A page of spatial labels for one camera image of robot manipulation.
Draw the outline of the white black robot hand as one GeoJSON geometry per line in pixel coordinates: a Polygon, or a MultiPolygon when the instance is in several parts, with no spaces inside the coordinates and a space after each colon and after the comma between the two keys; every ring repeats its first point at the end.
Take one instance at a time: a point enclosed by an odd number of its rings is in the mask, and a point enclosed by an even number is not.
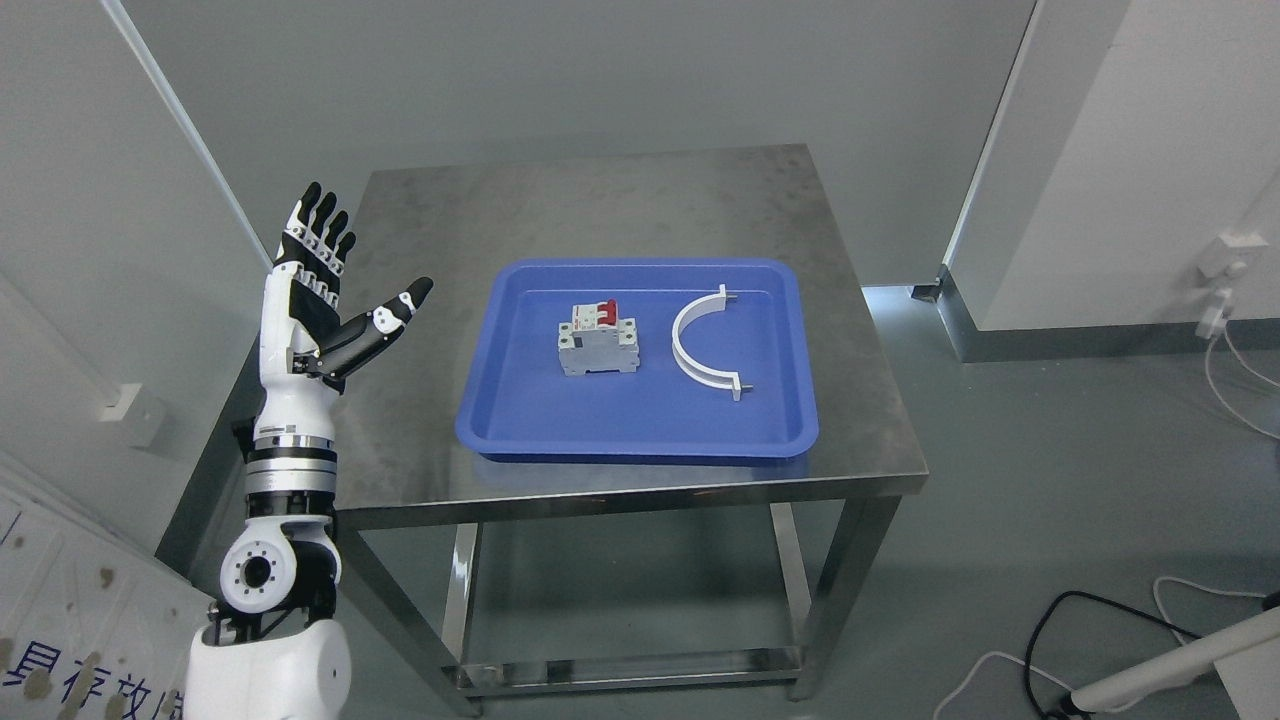
{"type": "Polygon", "coordinates": [[[311,182],[292,208],[266,275],[259,332],[265,405],[253,441],[333,439],[332,407],[346,379],[406,331],[434,287],[419,277],[396,296],[343,322],[342,284],[357,236],[337,195],[311,182]]]}

